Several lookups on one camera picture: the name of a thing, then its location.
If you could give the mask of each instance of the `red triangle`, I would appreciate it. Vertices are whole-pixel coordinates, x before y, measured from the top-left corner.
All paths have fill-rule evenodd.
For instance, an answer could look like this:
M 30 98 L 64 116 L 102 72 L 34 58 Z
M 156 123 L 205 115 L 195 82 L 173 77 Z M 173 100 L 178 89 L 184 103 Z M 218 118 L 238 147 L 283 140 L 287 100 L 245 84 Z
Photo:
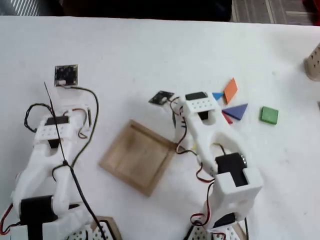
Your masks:
M 233 124 L 234 122 L 230 119 L 230 117 L 228 117 L 224 112 L 222 113 L 225 120 L 228 122 L 228 124 Z

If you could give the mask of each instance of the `wooden block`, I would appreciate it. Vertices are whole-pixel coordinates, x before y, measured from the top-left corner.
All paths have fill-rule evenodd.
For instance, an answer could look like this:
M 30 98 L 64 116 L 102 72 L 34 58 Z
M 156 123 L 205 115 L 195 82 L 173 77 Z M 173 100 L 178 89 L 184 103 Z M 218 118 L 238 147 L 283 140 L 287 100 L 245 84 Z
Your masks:
M 100 161 L 100 166 L 150 196 L 175 154 L 176 145 L 130 120 Z
M 238 87 L 237 87 L 235 78 L 233 77 L 224 89 L 224 98 L 225 98 L 226 104 L 228 104 L 231 101 L 231 99 L 236 94 L 237 90 L 238 90 Z

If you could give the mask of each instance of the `purple triangle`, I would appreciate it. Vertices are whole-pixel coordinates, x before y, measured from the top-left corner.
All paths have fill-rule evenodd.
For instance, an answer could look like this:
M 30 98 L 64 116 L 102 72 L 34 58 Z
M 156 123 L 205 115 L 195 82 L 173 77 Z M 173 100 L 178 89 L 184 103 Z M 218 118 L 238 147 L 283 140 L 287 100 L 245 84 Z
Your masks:
M 230 117 L 233 117 L 237 120 L 241 120 L 242 116 L 244 115 L 246 108 L 248 106 L 248 103 L 242 104 L 239 106 L 233 106 L 226 109 L 223 109 L 222 112 L 229 115 Z

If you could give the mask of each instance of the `black component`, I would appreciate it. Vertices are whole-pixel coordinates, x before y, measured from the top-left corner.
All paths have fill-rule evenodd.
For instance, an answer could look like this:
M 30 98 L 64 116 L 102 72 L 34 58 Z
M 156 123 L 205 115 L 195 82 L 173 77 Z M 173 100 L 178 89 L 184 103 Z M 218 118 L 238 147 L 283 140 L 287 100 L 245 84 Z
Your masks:
M 214 228 L 225 226 L 228 224 L 232 224 L 236 221 L 236 216 L 234 213 L 229 213 L 227 215 L 224 215 L 222 218 L 220 218 L 218 221 L 216 221 L 213 225 Z
M 56 117 L 56 124 L 68 124 L 69 123 L 69 116 L 57 116 Z M 49 117 L 46 120 L 45 126 L 48 125 L 55 125 L 55 119 L 53 117 Z
M 176 116 L 175 116 L 175 112 L 172 111 L 172 121 L 173 121 L 173 125 L 174 125 L 174 128 L 176 128 L 176 124 L 177 124 L 177 121 L 176 121 Z
M 88 107 L 88 121 L 89 121 L 89 127 L 91 127 L 92 119 L 91 119 L 91 109 Z
M 149 103 L 151 104 L 156 104 L 156 105 L 164 105 L 170 98 L 174 95 L 173 92 L 168 92 L 168 91 L 159 91 L 156 95 L 153 96 L 149 100 Z
M 52 149 L 57 149 L 59 147 L 59 138 L 57 139 L 52 139 L 52 140 L 48 140 L 49 144 L 50 144 L 50 148 Z
M 78 65 L 55 66 L 54 85 L 78 85 Z
M 243 169 L 246 165 L 239 153 L 217 156 L 218 174 L 230 173 L 236 187 L 248 185 Z
M 70 205 L 69 205 L 69 210 L 70 210 L 70 209 L 77 208 L 77 207 L 79 207 L 79 206 L 80 206 L 80 205 L 77 204 L 77 203 L 75 203 L 75 204 L 70 204 Z
M 198 115 L 201 118 L 201 120 L 207 120 L 209 118 L 208 113 L 209 111 L 201 111 L 201 112 L 198 112 Z
M 52 210 L 52 195 L 23 199 L 20 204 L 21 225 L 27 225 L 28 239 L 43 240 L 42 224 L 58 219 Z
M 196 100 L 196 99 L 205 99 L 207 97 L 208 97 L 208 95 L 203 91 L 190 93 L 190 94 L 185 95 L 185 99 L 188 101 Z
M 52 195 L 26 198 L 20 204 L 21 225 L 49 223 L 58 219 L 51 208 Z

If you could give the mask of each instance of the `gray carpet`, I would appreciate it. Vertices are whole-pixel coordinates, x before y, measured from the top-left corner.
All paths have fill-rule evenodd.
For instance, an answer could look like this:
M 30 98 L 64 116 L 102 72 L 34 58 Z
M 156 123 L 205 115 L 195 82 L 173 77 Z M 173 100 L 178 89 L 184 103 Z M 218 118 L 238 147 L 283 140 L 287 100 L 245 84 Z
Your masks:
M 313 25 L 317 17 L 302 0 L 232 0 L 230 22 Z

